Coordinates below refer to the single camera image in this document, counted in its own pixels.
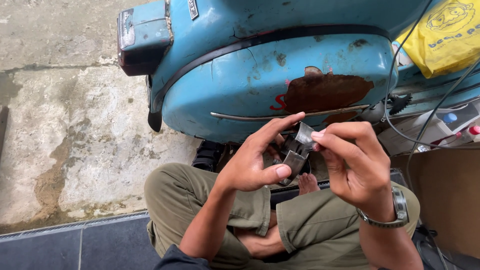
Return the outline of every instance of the yellow plastic bag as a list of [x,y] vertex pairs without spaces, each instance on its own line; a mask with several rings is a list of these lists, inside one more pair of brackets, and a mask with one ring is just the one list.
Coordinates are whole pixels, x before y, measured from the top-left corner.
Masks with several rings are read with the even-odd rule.
[[403,49],[422,74],[431,78],[472,65],[480,56],[479,34],[480,0],[445,0],[425,13]]

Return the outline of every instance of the blue bottle cap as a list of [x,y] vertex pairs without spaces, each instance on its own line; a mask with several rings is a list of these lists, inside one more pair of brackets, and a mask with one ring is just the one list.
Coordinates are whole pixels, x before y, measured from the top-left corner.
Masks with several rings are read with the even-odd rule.
[[444,122],[445,123],[451,123],[453,121],[456,121],[456,115],[453,113],[449,112],[446,115],[444,115]]

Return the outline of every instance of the man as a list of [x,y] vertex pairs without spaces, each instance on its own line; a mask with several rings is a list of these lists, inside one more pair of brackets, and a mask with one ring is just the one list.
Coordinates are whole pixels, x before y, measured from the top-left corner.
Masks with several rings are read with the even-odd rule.
[[[330,189],[319,190],[313,175],[303,175],[300,196],[271,212],[265,185],[285,179],[291,169],[283,164],[264,169],[262,154],[304,117],[301,112],[267,123],[219,174],[182,164],[150,174],[147,230],[163,257],[156,269],[423,269],[410,239],[418,200],[390,182],[390,160],[369,123],[335,123],[313,132],[313,150],[325,159]],[[378,222],[396,220],[392,185],[406,197],[409,223],[381,229],[360,220],[356,208]],[[285,261],[261,260],[285,251],[291,255]]]

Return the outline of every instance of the wristwatch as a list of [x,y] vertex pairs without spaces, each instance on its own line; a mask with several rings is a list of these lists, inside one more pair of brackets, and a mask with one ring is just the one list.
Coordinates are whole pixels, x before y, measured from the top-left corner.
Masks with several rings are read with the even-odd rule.
[[375,227],[385,228],[385,229],[403,227],[409,222],[407,200],[405,199],[405,196],[403,196],[403,192],[394,186],[392,186],[392,197],[393,197],[393,206],[395,208],[395,213],[396,213],[396,220],[393,222],[374,221],[371,218],[367,217],[367,215],[365,215],[358,208],[357,208],[357,213],[365,222]]

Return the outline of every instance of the logo on bag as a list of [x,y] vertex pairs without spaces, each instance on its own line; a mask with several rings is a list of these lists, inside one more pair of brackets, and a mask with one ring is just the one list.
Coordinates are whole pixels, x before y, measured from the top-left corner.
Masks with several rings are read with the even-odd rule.
[[473,4],[448,3],[439,11],[430,14],[427,28],[440,33],[454,33],[466,26],[475,14]]

